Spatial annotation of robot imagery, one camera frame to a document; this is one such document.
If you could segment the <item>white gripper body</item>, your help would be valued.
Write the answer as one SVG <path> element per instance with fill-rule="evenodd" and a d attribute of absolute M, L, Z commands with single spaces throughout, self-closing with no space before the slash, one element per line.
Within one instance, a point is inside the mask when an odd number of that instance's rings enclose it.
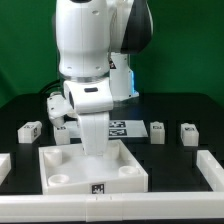
<path fill-rule="evenodd" d="M 65 81 L 64 95 L 77 115 L 85 154 L 103 155 L 108 144 L 109 111 L 113 109 L 109 80 Z"/>

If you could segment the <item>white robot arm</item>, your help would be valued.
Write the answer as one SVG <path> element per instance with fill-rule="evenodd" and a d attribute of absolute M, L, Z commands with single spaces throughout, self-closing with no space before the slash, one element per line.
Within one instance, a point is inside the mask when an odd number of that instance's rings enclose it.
<path fill-rule="evenodd" d="M 64 97 L 77 115 L 84 152 L 102 155 L 113 109 L 111 54 L 136 54 L 151 40 L 147 0 L 56 0 L 55 29 Z"/>

